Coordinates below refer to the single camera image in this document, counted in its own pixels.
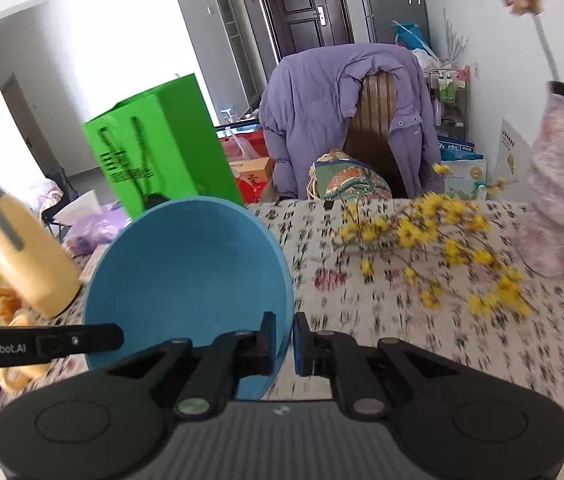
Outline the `blue bowl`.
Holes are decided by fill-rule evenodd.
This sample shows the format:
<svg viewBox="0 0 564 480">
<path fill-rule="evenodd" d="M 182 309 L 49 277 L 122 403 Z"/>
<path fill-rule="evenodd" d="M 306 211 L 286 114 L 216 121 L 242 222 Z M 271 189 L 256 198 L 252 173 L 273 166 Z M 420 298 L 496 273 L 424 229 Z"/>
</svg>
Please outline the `blue bowl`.
<svg viewBox="0 0 564 480">
<path fill-rule="evenodd" d="M 282 249 L 242 206 L 211 197 L 161 204 L 133 220 L 105 251 L 88 286 L 84 322 L 115 323 L 122 348 L 88 356 L 87 388 L 129 403 L 137 382 L 106 368 L 173 339 L 197 347 L 276 317 L 272 364 L 290 340 L 293 292 Z"/>
</svg>

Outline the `yellow flower branch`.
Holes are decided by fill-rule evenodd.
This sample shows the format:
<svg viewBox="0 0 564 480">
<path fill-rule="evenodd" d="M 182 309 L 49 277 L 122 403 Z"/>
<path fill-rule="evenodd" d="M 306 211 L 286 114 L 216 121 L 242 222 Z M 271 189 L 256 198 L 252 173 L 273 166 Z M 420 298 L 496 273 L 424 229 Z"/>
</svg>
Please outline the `yellow flower branch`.
<svg viewBox="0 0 564 480">
<path fill-rule="evenodd" d="M 371 200 L 360 198 L 338 203 L 332 245 L 340 252 L 360 249 L 366 281 L 374 278 L 374 259 L 382 258 L 427 309 L 453 298 L 472 315 L 532 314 L 524 274 L 488 242 L 490 219 L 478 203 L 435 192 L 406 200 L 393 212 L 372 211 Z"/>
</svg>

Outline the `pink textured vase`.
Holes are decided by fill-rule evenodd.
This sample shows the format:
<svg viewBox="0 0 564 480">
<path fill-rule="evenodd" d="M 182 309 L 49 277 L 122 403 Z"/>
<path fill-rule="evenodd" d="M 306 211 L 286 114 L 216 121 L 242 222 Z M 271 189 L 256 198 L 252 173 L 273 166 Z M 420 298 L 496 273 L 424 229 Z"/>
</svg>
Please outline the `pink textured vase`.
<svg viewBox="0 0 564 480">
<path fill-rule="evenodd" d="M 530 154 L 529 201 L 517 250 L 544 278 L 564 273 L 564 84 L 549 84 L 540 133 Z"/>
</svg>

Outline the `calligraphy print tablecloth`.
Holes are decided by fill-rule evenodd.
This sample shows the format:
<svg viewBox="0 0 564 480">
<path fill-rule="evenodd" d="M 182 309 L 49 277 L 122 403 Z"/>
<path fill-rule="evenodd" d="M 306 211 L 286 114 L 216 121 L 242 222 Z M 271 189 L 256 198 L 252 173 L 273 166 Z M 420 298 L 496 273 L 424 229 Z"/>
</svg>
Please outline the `calligraphy print tablecloth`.
<svg viewBox="0 0 564 480">
<path fill-rule="evenodd" d="M 337 244 L 340 207 L 160 205 L 107 249 L 125 342 L 0 411 L 13 479 L 564 479 L 564 275 Z"/>
</svg>

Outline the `yellow thermos jug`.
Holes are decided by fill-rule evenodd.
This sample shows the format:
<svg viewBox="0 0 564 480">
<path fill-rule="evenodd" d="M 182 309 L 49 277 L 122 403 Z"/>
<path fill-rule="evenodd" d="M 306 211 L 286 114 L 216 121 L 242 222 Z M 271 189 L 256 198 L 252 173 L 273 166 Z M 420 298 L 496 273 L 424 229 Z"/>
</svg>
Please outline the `yellow thermos jug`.
<svg viewBox="0 0 564 480">
<path fill-rule="evenodd" d="M 45 318 L 65 311 L 81 289 L 80 270 L 19 200 L 0 188 L 0 274 Z"/>
</svg>

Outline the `dark wooden door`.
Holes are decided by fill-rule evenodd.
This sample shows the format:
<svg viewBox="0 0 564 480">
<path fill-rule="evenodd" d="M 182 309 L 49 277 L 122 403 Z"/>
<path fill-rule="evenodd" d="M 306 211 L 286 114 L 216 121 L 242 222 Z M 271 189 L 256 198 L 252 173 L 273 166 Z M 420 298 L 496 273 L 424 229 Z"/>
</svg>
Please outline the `dark wooden door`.
<svg viewBox="0 0 564 480">
<path fill-rule="evenodd" d="M 262 5 L 279 58 L 354 41 L 345 0 L 262 0 Z"/>
</svg>

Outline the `purple jacket on chair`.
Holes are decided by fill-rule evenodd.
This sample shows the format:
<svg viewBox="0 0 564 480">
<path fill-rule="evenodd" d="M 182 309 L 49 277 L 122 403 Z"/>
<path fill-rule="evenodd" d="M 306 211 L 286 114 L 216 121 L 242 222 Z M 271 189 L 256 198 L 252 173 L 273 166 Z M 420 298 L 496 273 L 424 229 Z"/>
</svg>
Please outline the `purple jacket on chair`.
<svg viewBox="0 0 564 480">
<path fill-rule="evenodd" d="M 259 123 L 274 159 L 273 186 L 283 197 L 307 197 L 310 166 L 342 150 L 357 113 L 363 79 L 394 77 L 397 104 L 384 138 L 409 198 L 440 193 L 444 180 L 433 107 L 416 56 L 396 44 L 340 44 L 282 58 L 259 105 Z"/>
</svg>

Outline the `wooden chair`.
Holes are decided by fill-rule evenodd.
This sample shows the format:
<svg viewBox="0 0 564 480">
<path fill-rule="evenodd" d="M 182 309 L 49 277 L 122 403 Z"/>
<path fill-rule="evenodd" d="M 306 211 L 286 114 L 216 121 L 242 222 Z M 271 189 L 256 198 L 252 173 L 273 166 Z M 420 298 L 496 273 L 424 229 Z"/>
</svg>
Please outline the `wooden chair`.
<svg viewBox="0 0 564 480">
<path fill-rule="evenodd" d="M 357 111 L 349 122 L 344 152 L 372 167 L 378 174 L 398 172 L 388 143 L 396 107 L 397 87 L 392 74 L 378 72 L 363 79 Z"/>
</svg>

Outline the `purple tissue packs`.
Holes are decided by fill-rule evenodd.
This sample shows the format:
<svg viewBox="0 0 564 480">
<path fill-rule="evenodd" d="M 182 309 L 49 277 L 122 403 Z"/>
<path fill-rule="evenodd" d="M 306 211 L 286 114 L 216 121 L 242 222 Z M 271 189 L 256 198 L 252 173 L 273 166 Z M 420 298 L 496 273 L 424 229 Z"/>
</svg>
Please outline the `purple tissue packs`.
<svg viewBox="0 0 564 480">
<path fill-rule="evenodd" d="M 121 204 L 107 204 L 98 214 L 78 219 L 64 236 L 63 246 L 74 256 L 91 255 L 99 246 L 110 244 L 130 222 Z"/>
</svg>

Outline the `patterned cushion bag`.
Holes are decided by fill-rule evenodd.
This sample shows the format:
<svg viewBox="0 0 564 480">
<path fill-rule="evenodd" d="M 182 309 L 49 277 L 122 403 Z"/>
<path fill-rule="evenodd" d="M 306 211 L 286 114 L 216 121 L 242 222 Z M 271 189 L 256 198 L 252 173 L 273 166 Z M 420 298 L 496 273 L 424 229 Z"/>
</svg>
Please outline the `patterned cushion bag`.
<svg viewBox="0 0 564 480">
<path fill-rule="evenodd" d="M 306 194 L 310 200 L 391 200 L 388 183 L 368 165 L 344 152 L 330 151 L 309 168 Z"/>
</svg>

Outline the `green paper shopping bag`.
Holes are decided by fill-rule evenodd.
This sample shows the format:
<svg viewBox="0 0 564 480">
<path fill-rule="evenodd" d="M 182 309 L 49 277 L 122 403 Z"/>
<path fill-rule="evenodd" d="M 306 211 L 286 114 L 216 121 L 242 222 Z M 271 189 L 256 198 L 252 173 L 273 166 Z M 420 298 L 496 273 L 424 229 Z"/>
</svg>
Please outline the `green paper shopping bag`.
<svg viewBox="0 0 564 480">
<path fill-rule="evenodd" d="M 84 134 L 130 218 L 192 196 L 243 203 L 193 74 L 117 103 Z"/>
</svg>

